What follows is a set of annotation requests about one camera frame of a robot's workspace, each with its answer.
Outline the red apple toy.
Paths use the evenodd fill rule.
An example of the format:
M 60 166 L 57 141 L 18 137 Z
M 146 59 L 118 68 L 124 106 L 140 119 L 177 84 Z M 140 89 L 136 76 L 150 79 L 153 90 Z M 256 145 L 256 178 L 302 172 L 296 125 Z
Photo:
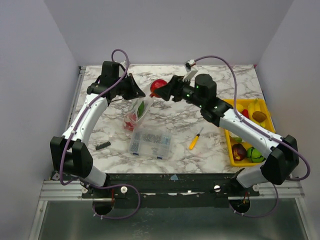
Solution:
M 157 95 L 155 93 L 155 90 L 157 90 L 158 88 L 161 88 L 163 86 L 165 86 L 167 84 L 167 82 L 164 79 L 156 79 L 154 80 L 151 85 L 150 85 L 150 97 L 153 98 L 161 98 L 159 95 Z

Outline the clear zip top bag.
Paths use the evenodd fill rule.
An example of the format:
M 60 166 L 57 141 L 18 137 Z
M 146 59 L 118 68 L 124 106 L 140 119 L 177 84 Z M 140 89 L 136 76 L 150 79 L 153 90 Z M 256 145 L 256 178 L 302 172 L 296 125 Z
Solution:
M 124 116 L 123 128 L 128 131 L 133 131 L 136 127 L 139 127 L 153 103 L 154 99 L 149 96 L 135 99 Z

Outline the large green pepper toy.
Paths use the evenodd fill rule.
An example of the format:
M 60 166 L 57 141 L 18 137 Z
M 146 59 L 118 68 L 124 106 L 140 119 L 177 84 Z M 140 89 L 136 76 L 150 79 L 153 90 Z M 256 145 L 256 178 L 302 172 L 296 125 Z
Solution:
M 140 105 L 138 106 L 138 109 L 137 109 L 137 115 L 138 115 L 139 118 L 143 115 L 144 109 L 145 109 L 145 102 L 142 101 L 140 103 Z

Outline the red bell pepper toy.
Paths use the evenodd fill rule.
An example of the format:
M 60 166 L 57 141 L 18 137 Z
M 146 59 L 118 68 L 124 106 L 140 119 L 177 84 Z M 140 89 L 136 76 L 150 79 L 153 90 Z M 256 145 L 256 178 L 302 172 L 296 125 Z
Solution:
M 135 113 L 128 113 L 123 120 L 123 128 L 128 131 L 133 131 L 137 125 L 137 115 Z

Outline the dark purple onion toy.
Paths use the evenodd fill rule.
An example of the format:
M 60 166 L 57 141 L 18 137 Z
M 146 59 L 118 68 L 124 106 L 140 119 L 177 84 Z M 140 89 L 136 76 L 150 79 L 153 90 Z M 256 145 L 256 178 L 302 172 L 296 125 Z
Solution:
M 242 161 L 247 157 L 247 150 L 241 143 L 234 144 L 231 147 L 232 156 L 235 161 Z

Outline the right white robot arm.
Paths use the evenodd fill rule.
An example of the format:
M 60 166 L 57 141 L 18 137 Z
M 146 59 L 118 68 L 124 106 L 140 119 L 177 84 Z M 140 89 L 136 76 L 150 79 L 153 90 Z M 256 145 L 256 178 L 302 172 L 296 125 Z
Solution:
M 262 154 L 265 161 L 239 171 L 230 183 L 230 191 L 236 196 L 260 183 L 281 185 L 299 164 L 298 144 L 293 136 L 282 137 L 236 113 L 236 108 L 217 97 L 217 84 L 208 74 L 197 75 L 194 86 L 174 75 L 154 93 L 165 101 L 185 100 L 199 107 L 207 122 L 241 137 Z

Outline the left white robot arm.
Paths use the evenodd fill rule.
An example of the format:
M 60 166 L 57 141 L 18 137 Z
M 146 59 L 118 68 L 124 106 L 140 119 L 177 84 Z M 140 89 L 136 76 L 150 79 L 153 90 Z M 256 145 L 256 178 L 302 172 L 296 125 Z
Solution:
M 115 61 L 104 61 L 97 81 L 87 89 L 83 106 L 73 123 L 60 137 L 50 141 L 54 170 L 71 175 L 93 185 L 93 191 L 101 198 L 111 191 L 107 174 L 97 169 L 87 148 L 92 131 L 111 101 L 121 96 L 124 100 L 144 98 L 128 67 Z

